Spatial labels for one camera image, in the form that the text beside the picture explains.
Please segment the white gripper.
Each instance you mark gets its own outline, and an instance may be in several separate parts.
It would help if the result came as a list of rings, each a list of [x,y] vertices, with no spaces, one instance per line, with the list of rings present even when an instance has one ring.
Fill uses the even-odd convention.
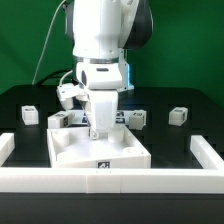
[[[84,92],[83,109],[92,128],[90,138],[96,140],[99,138],[98,132],[109,132],[115,125],[122,75],[117,63],[78,62],[76,77]]]

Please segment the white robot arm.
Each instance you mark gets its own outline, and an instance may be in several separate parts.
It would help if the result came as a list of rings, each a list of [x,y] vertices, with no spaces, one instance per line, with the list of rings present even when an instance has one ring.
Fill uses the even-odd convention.
[[[115,125],[122,88],[123,49],[144,46],[153,32],[148,0],[73,0],[65,9],[66,34],[76,61],[75,97],[81,101],[97,139]]]

